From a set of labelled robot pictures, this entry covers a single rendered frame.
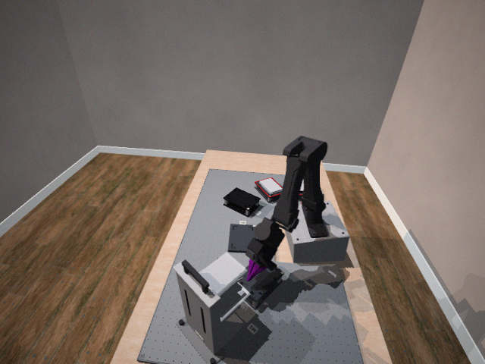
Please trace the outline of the white multi-well plate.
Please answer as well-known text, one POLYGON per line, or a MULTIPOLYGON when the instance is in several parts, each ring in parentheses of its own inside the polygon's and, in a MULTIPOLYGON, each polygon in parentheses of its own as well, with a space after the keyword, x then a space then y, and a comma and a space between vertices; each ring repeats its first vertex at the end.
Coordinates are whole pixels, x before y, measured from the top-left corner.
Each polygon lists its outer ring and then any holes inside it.
POLYGON ((210 288, 219 296, 231 284, 247 272, 246 268, 225 252, 199 274, 209 283, 210 288))

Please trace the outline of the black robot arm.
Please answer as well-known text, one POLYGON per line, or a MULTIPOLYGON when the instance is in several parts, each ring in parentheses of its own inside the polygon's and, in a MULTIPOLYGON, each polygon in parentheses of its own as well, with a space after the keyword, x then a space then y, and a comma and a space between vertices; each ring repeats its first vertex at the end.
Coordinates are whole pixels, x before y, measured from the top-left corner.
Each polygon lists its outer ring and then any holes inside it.
POLYGON ((278 248, 286 236, 282 229, 290 233, 296 229, 299 223, 298 207, 302 181, 304 182, 302 211, 310 237, 327 237, 327 230, 321 216, 326 204, 320 186, 320 164, 326 153, 326 142, 305 136, 299 136, 284 148, 283 155, 287 156, 286 175, 280 198, 274 207, 271 219, 264 218, 262 223, 255 227, 257 239, 252 238, 247 246, 246 254, 250 259, 256 260, 261 257, 264 261, 270 262, 277 249, 268 244, 278 248))

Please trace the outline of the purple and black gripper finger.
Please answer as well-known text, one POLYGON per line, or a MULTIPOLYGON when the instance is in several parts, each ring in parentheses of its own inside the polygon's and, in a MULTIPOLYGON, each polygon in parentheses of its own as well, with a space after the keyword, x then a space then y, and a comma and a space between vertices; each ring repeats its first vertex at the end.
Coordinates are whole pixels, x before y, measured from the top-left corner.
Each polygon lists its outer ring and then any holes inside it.
POLYGON ((257 274, 260 272, 264 271, 267 267, 260 267, 255 263, 254 268, 252 269, 252 272, 248 278, 248 281, 251 281, 257 274), (259 270, 260 269, 260 270, 259 270))
POLYGON ((247 277, 247 280, 252 272, 252 269, 253 267, 255 266, 255 262, 253 262, 251 259, 249 260, 249 273, 248 273, 248 277, 247 277))

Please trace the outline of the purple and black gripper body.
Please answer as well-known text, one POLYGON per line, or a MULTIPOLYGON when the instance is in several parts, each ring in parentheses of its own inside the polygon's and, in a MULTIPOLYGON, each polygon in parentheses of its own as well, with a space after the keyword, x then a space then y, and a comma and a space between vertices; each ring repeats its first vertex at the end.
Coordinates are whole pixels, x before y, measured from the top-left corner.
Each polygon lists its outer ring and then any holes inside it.
MULTIPOLYGON (((277 249, 277 247, 269 244, 270 246, 274 247, 275 249, 277 249)), ((252 259, 253 262, 255 262, 258 266, 260 267, 267 267, 269 270, 273 271, 277 265, 274 263, 274 262, 266 262, 264 261, 261 257, 259 257, 258 259, 254 260, 252 259)))

